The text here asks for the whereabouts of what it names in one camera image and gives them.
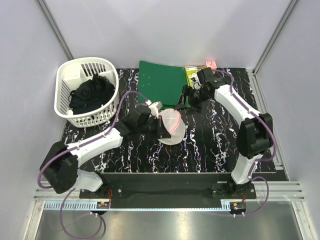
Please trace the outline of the white mesh laundry bag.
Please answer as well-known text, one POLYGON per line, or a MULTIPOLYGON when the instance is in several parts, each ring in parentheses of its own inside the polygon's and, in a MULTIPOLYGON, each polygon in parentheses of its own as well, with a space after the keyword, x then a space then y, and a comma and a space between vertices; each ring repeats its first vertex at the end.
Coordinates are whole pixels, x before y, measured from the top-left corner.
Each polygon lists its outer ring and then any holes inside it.
POLYGON ((159 142, 169 146, 180 144, 186 133, 181 113, 173 108, 167 108, 161 111, 159 116, 162 117, 163 125, 170 134, 170 138, 159 139, 159 142))

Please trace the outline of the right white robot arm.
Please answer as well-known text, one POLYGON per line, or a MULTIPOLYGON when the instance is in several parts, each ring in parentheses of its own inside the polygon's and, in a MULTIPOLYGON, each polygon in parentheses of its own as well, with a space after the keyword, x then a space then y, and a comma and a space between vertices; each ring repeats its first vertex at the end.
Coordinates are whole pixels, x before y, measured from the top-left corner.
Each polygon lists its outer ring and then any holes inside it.
POLYGON ((252 174, 258 162, 264 162, 265 152, 273 149, 271 161, 278 149, 273 133, 273 118, 269 113, 260 113, 251 107, 233 87, 234 77, 224 71, 223 77, 217 77, 216 70, 210 67, 199 70, 193 86, 184 85, 175 106, 177 110, 189 104, 199 112, 201 104, 209 99, 221 104, 235 119, 239 126, 236 147, 239 152, 236 165, 221 193, 239 198, 252 183, 252 174))

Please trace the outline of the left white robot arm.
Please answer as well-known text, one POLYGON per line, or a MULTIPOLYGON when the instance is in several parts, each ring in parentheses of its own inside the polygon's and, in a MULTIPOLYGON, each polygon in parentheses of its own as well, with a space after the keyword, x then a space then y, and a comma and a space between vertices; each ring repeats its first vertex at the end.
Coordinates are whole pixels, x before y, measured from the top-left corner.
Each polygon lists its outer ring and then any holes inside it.
POLYGON ((56 194, 80 189, 103 198, 110 189, 108 181, 101 174, 80 167, 95 156, 120 147, 125 137, 135 133, 150 134, 158 140, 171 138, 157 109, 138 106, 107 130, 90 138, 71 145, 61 141, 54 143, 40 167, 40 175, 56 194))

